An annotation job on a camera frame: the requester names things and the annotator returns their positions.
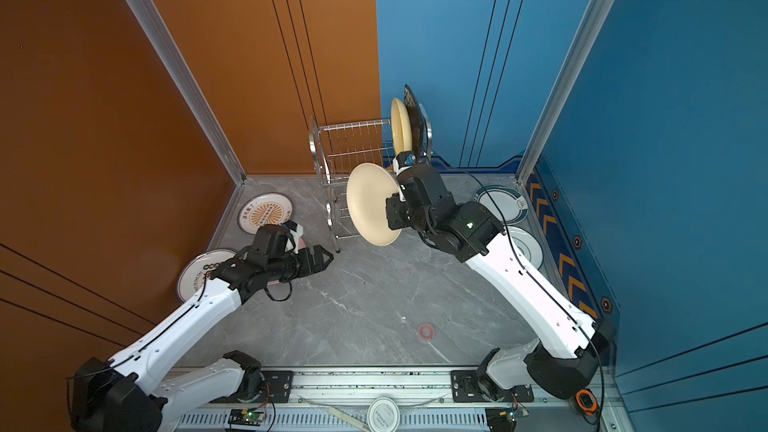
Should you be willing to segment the cream round plate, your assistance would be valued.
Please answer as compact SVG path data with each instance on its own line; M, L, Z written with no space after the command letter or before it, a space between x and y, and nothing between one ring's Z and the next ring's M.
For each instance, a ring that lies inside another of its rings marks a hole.
M389 227L386 201L398 192L395 179L375 163L361 163L351 172L347 187L347 205L360 236L372 245L385 247L400 235Z

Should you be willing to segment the yellow round plate with bear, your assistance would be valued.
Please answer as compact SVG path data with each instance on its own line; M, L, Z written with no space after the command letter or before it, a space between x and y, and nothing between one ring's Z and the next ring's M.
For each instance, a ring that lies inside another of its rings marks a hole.
M396 155L413 150L412 129L408 110L402 100L394 98L391 104L392 141Z

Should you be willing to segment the black floral square plate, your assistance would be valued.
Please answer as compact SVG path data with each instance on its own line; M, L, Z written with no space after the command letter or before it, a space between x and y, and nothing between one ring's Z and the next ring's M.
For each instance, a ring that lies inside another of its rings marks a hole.
M419 161L425 161L429 151L426 122L422 116L418 100L408 84L404 86L404 105L411 129L412 151Z

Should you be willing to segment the steel two-tier dish rack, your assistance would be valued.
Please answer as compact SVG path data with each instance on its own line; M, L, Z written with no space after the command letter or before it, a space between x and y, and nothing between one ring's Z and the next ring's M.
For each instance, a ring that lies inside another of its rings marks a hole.
M426 160L417 159L415 165L430 163L432 152L431 125L423 107L421 104L419 106L426 122L429 151ZM346 225L343 220L352 222L346 187L353 169L361 163L375 163L390 173L396 181L398 175L392 168L396 154L390 118L322 127L314 125L309 134L315 169L321 185L327 192L327 221L336 250L340 249L339 240L344 237L342 230Z

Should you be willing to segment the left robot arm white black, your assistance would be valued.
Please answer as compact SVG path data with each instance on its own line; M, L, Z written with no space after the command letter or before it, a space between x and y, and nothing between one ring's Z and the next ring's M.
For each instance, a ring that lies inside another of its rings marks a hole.
M320 245L301 248L293 221L261 227L248 247L208 272L202 287L159 325L107 361L91 358L67 380L76 431L158 431L222 397L265 399L261 363L231 351L213 364L167 380L167 373L207 332L272 282L290 284L328 268Z

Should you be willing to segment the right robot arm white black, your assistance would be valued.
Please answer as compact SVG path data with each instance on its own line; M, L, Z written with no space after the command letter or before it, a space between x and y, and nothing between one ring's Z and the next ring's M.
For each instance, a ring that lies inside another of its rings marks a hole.
M479 202L455 202L439 172L399 154L393 164L399 186L386 201L390 228L411 228L433 249L478 273L515 308L535 339L509 350L496 348L476 370L482 394L497 401L509 390L535 384L569 400L601 369L600 354L613 330L576 307L523 255L506 224Z

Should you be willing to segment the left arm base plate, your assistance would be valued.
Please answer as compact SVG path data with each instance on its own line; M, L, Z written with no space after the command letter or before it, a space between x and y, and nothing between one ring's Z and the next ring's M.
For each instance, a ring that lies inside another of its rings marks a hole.
M262 370L247 373L235 392L213 400L213 403L285 404L289 401L294 372L290 370Z

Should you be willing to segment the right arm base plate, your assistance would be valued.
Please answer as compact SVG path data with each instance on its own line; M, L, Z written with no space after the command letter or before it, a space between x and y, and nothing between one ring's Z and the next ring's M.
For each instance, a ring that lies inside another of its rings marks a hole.
M476 370L453 370L450 373L453 401L532 403L535 399L530 385L517 385L502 389L486 375Z

